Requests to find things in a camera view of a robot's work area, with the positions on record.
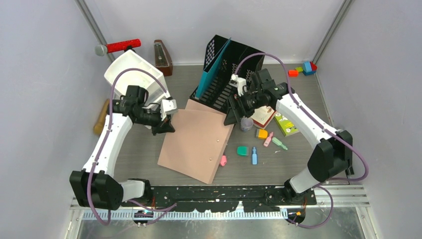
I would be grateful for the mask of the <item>red brown book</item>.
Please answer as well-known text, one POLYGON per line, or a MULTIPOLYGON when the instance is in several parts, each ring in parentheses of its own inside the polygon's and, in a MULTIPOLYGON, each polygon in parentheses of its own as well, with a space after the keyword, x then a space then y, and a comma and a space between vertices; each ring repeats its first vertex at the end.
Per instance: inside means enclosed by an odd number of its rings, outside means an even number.
POLYGON ((265 129, 273 119, 275 111, 270 106, 262 106, 254 111, 250 117, 257 128, 265 129))

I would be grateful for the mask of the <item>pink cardboard folder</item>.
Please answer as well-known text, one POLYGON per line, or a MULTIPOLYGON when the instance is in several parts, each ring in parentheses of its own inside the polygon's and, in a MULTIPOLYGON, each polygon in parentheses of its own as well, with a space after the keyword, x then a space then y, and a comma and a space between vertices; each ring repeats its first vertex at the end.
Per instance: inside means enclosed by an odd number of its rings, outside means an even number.
POLYGON ((224 125, 225 117, 188 100, 172 117, 175 132, 165 135, 158 165, 211 184, 233 129, 224 125))

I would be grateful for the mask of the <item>green illustrated book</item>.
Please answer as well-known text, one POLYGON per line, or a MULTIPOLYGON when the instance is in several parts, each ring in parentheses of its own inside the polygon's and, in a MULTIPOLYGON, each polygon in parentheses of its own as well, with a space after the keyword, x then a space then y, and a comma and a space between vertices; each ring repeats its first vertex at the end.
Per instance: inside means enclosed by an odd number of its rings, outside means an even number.
POLYGON ((279 112, 275 113, 274 120, 282 132, 283 136, 287 137, 299 132, 299 129, 284 115, 279 112))

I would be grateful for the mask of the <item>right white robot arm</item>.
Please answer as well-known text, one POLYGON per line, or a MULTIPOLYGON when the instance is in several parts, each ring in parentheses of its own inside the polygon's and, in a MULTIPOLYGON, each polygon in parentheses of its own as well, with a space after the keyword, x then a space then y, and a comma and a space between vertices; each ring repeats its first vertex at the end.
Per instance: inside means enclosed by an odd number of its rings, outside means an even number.
POLYGON ((236 74, 231 75, 229 85, 233 91, 227 98, 224 125, 238 123, 260 107, 271 107, 286 116, 313 149, 305 169, 284 183, 281 194, 285 202, 297 204, 310 188, 351 167, 351 134, 321 120, 300 101, 288 83, 276 84, 269 71, 263 69, 253 74, 250 86, 236 74))

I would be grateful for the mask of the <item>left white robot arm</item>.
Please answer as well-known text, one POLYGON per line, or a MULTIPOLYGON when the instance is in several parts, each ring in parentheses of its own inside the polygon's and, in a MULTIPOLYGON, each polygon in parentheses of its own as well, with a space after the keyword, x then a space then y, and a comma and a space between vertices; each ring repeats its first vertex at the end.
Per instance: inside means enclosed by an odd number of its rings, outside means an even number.
POLYGON ((171 110, 176 108, 169 92, 161 102, 147 102, 149 92, 129 85, 126 95, 106 104, 105 125, 91 157, 80 171, 73 171, 70 184, 82 207, 117 210, 122 203, 134 199, 141 206, 152 202, 153 190, 147 179, 114 179, 116 161, 122 144, 134 124, 149 126, 153 135, 175 132, 171 125, 171 110))

